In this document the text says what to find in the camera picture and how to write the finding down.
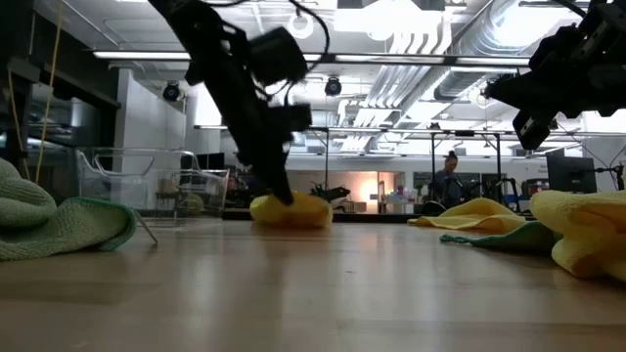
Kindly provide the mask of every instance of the plastic storage container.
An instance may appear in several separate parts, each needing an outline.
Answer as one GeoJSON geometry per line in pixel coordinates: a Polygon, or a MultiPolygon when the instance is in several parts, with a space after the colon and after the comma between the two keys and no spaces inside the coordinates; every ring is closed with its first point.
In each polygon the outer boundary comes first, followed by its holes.
{"type": "Polygon", "coordinates": [[[76,157],[82,197],[132,207],[152,226],[223,214],[229,171],[200,170],[191,152],[96,148],[76,157]]]}

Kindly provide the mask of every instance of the green cloth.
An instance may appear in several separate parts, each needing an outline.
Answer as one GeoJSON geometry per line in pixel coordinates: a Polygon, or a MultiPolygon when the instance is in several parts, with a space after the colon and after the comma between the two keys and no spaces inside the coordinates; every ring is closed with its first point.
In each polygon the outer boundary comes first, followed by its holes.
{"type": "Polygon", "coordinates": [[[554,233],[539,221],[530,221],[506,235],[482,238],[444,235],[439,240],[442,242],[469,243],[489,249],[550,255],[552,248],[561,238],[562,235],[554,233]]]}
{"type": "Polygon", "coordinates": [[[135,224],[132,209],[104,200],[71,198],[57,207],[48,193],[0,158],[0,260],[114,250],[133,236],[135,224]]]}

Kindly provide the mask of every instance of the wooden table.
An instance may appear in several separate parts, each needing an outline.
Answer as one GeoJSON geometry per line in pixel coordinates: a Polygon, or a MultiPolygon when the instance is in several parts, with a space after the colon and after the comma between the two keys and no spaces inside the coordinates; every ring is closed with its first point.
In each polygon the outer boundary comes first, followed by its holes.
{"type": "Polygon", "coordinates": [[[440,230],[190,223],[0,264],[3,352],[624,351],[626,288],[440,230]]]}

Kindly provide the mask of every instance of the woman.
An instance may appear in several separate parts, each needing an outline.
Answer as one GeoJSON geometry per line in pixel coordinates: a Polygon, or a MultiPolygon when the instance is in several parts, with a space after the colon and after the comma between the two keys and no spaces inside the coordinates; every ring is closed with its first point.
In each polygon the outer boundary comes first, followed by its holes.
{"type": "Polygon", "coordinates": [[[459,164],[459,159],[454,152],[449,152],[443,170],[434,174],[432,188],[435,198],[446,208],[459,205],[461,203],[461,188],[459,187],[459,176],[454,170],[459,164]]]}

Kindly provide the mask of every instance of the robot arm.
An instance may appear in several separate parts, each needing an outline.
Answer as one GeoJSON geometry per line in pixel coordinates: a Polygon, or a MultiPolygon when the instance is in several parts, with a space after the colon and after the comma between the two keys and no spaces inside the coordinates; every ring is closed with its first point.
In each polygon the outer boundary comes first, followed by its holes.
{"type": "Polygon", "coordinates": [[[238,159],[284,204],[293,198],[283,144],[291,132],[311,124],[308,105],[268,106],[257,86],[304,78],[307,65],[295,40],[282,27],[247,40],[201,0],[149,0],[191,56],[186,79],[204,83],[239,148],[238,159]]]}
{"type": "Polygon", "coordinates": [[[624,65],[626,0],[592,1],[578,26],[561,27],[542,40],[529,72],[501,77],[485,95],[519,109],[517,137],[525,149],[536,150],[559,112],[567,118],[592,110],[611,116],[626,108],[624,65]]]}

